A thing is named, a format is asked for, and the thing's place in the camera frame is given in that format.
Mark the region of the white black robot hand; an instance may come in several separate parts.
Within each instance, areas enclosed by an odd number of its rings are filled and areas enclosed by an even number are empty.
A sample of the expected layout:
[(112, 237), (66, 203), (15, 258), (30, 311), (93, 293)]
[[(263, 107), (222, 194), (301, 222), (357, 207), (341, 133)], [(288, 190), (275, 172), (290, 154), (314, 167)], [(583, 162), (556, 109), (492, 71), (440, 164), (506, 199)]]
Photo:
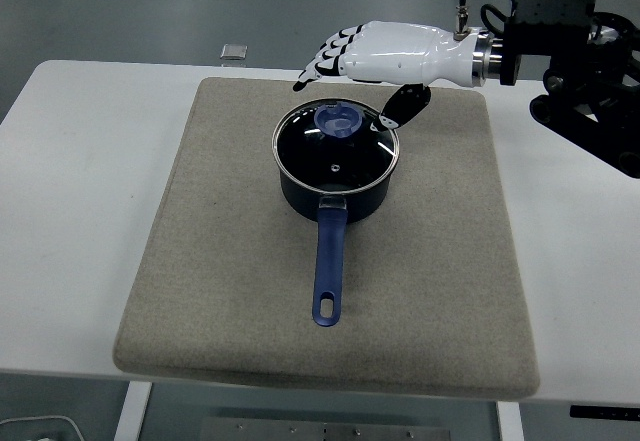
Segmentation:
[(371, 124), (373, 131), (395, 130), (426, 107), (432, 82), (481, 86), (489, 77), (489, 52), (490, 38), (477, 28), (458, 40), (433, 26), (371, 21), (330, 36), (300, 73), (293, 90), (323, 77), (397, 85), (399, 89)]

